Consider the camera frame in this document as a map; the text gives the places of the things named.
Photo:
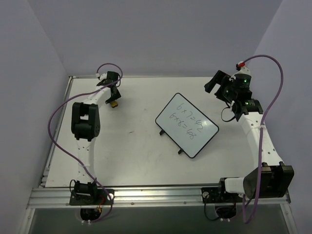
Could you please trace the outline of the yellow bone-shaped eraser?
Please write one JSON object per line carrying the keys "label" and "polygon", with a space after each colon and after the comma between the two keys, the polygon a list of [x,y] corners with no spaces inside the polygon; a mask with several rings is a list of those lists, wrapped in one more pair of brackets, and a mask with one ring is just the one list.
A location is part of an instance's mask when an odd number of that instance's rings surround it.
{"label": "yellow bone-shaped eraser", "polygon": [[116,101],[110,102],[110,105],[111,105],[112,108],[118,107],[118,103]]}

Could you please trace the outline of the small black-framed whiteboard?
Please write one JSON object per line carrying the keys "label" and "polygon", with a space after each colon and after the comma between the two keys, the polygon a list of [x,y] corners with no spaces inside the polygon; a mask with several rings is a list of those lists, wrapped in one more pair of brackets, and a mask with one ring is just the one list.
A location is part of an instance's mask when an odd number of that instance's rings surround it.
{"label": "small black-framed whiteboard", "polygon": [[165,133],[180,148],[178,153],[189,158],[195,158],[219,132],[219,127],[181,93],[174,94],[155,123],[160,134]]}

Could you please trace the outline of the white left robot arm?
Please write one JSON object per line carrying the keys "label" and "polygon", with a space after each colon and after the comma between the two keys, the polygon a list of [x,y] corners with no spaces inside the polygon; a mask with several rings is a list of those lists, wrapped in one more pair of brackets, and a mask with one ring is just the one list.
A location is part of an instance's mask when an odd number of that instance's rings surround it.
{"label": "white left robot arm", "polygon": [[94,148],[96,137],[100,133],[99,109],[103,104],[118,106],[116,100],[121,97],[117,89],[120,74],[108,71],[97,74],[99,83],[96,92],[82,102],[72,105],[71,131],[78,147],[78,176],[74,185],[74,197],[85,204],[94,204],[101,196],[94,169]]}

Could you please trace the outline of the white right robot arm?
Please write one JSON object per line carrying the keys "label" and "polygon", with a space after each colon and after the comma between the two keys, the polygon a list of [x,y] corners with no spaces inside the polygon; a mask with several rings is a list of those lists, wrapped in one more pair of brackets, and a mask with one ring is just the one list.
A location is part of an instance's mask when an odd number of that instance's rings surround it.
{"label": "white right robot arm", "polygon": [[251,79],[250,70],[243,66],[232,76],[217,71],[204,86],[207,93],[215,85],[220,86],[215,96],[228,104],[246,135],[254,158],[254,169],[248,175],[220,179],[216,195],[222,201],[228,201],[234,194],[249,199],[283,197],[294,177],[293,167],[285,165],[273,146],[263,121],[265,112],[260,102],[252,97]]}

